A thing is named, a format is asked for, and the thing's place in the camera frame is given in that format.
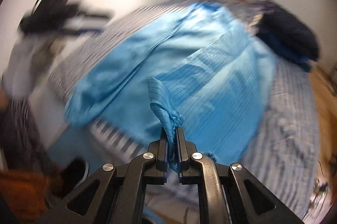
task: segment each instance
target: gathered fabric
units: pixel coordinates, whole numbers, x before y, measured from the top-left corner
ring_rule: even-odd
[[[182,126],[198,150],[228,164],[257,130],[275,66],[272,51],[226,8],[196,3],[115,47],[77,83],[65,115],[75,126],[102,117],[145,146],[164,127],[173,168]]]

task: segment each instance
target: mattress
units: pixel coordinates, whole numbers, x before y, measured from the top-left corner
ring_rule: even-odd
[[[77,81],[106,56],[114,46],[141,27],[168,12],[186,8],[203,0],[174,0],[140,8],[115,21],[71,53],[50,75],[49,84],[65,102]],[[223,3],[247,30],[254,34],[252,21],[261,11],[256,7],[238,8]],[[122,162],[147,151],[113,125],[98,119],[91,133],[110,153]],[[242,163],[298,217],[303,218],[314,186],[319,150],[316,106],[308,74],[298,66],[278,58],[277,73],[270,100],[259,129],[242,155]],[[176,173],[170,171],[164,187],[149,186],[152,198],[178,200],[186,208],[197,208],[195,185],[180,185]]]

